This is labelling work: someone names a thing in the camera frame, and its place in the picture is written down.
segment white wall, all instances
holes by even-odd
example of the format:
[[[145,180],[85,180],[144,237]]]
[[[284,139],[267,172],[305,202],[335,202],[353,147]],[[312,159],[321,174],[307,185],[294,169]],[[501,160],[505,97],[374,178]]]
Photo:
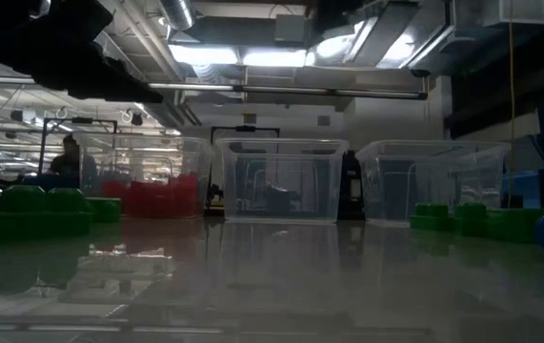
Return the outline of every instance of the white wall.
[[[443,139],[443,118],[452,112],[450,82],[439,77],[425,101],[354,99],[344,117],[351,149],[385,139]]]

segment red object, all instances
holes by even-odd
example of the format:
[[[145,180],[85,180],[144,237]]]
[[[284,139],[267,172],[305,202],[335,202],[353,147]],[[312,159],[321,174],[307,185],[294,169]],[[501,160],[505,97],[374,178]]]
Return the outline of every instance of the red object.
[[[107,197],[120,197],[124,214],[146,218],[194,218],[201,216],[204,204],[197,199],[197,174],[181,174],[169,183],[132,181],[130,186],[109,182],[102,186]]]

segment ceiling beam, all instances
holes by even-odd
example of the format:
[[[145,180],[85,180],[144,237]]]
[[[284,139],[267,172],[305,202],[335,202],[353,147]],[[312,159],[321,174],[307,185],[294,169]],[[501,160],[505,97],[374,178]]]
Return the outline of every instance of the ceiling beam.
[[[194,3],[226,3],[226,4],[260,4],[270,6],[299,5],[308,6],[311,3],[317,3],[315,0],[282,0],[275,2],[273,0],[197,0]]]

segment ceiling light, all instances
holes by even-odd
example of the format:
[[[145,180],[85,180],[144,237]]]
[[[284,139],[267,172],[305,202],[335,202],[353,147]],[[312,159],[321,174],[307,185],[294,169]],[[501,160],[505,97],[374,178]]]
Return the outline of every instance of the ceiling light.
[[[233,48],[227,47],[182,47],[169,45],[174,59],[191,65],[236,64],[237,55]]]
[[[403,61],[409,58],[413,53],[413,37],[407,33],[402,34],[390,46],[384,58],[377,64],[378,68],[398,68]]]
[[[318,44],[318,47],[316,47],[316,53],[318,53],[318,56],[322,58],[333,57],[349,48],[353,39],[353,34],[326,39]]]
[[[72,132],[72,129],[67,127],[67,126],[64,126],[64,125],[58,125],[58,128],[64,130],[64,131],[68,131],[68,132]]]
[[[256,67],[303,67],[305,61],[305,50],[268,50],[248,53],[242,64]]]
[[[313,52],[308,52],[306,55],[306,66],[310,67],[316,64],[316,54]]]

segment yellow cable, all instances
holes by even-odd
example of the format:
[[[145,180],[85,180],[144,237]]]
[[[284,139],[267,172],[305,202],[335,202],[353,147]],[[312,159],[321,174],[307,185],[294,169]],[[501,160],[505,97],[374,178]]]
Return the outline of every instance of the yellow cable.
[[[509,155],[509,199],[507,208],[511,208],[513,198],[514,176],[514,141],[515,141],[515,84],[514,84],[514,42],[513,42],[513,11],[509,19],[509,82],[511,84],[511,152]]]

